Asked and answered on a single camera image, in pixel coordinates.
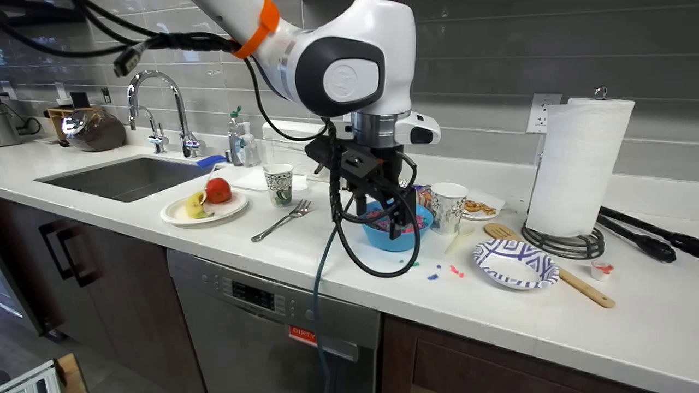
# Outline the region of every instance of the kitchen counter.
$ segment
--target kitchen counter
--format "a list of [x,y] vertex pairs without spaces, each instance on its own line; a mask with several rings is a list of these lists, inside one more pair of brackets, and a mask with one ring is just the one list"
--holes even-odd
[[[159,220],[159,209],[184,199],[205,180],[151,194],[135,204],[119,204],[92,194],[49,185],[37,180],[104,167],[131,157],[155,157],[149,146],[125,146],[107,154],[78,154],[47,140],[0,149],[0,199],[27,204],[90,224],[195,253],[223,266],[266,276],[292,286],[312,289],[312,278],[332,230],[326,185],[317,183],[302,197],[312,211],[264,243],[249,239],[287,209],[274,207],[266,192],[247,192],[249,207],[220,223],[173,228]],[[179,154],[159,159],[182,161]],[[521,228],[534,183],[534,168],[416,157],[420,182],[459,182],[506,199],[498,220]],[[226,168],[229,182],[249,168]],[[699,235],[699,183],[614,178],[608,205],[646,218],[660,228]],[[595,283],[617,301],[606,310],[566,283],[541,292],[513,292],[487,281],[471,264],[471,247],[487,235],[480,223],[468,224],[468,235],[448,255],[451,235],[429,233],[420,266],[398,279],[375,279],[359,270],[338,243],[332,247],[321,291],[326,295],[372,306],[380,312],[432,325],[459,336],[574,367],[595,376],[650,391],[699,391],[699,260],[677,253],[676,264],[660,264],[617,235],[608,233],[608,253],[617,272],[608,281],[590,279],[586,262],[555,258],[562,266]],[[348,224],[356,253],[374,268],[394,270],[408,253],[380,253],[367,244],[360,228]]]

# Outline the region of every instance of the blue container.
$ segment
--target blue container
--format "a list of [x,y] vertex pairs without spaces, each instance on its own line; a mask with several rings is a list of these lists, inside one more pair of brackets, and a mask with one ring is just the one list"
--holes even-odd
[[[382,207],[372,202],[367,205],[367,214],[372,211],[380,211]],[[420,239],[424,239],[424,233],[429,231],[429,228],[432,228],[432,214],[430,209],[417,205],[416,207],[416,214],[421,217],[424,224],[420,230]],[[365,228],[365,233],[370,239],[370,243],[375,247],[375,250],[382,250],[382,251],[392,251],[392,253],[403,253],[403,251],[408,251],[416,247],[416,233],[412,231],[404,231],[403,235],[398,239],[389,239],[389,231],[384,230],[377,230],[377,228],[372,228],[372,224],[363,224]]]

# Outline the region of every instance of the cup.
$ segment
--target cup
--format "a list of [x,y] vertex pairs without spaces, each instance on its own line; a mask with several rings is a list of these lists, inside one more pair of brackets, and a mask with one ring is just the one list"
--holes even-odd
[[435,230],[442,233],[455,233],[459,230],[460,209],[468,197],[468,187],[460,183],[435,183],[432,192],[432,217]]
[[276,205],[291,205],[292,199],[292,167],[291,164],[266,164],[262,167],[268,197]]

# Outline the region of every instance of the sink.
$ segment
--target sink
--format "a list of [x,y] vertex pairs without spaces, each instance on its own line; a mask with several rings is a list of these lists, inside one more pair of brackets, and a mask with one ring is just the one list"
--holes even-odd
[[130,204],[205,172],[207,170],[188,164],[140,157],[39,182]]

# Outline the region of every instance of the paper towel roll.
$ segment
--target paper towel roll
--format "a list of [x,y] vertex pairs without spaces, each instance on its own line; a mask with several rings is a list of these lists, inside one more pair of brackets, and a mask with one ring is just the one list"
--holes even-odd
[[574,239],[595,230],[634,101],[570,98],[549,113],[526,228]]

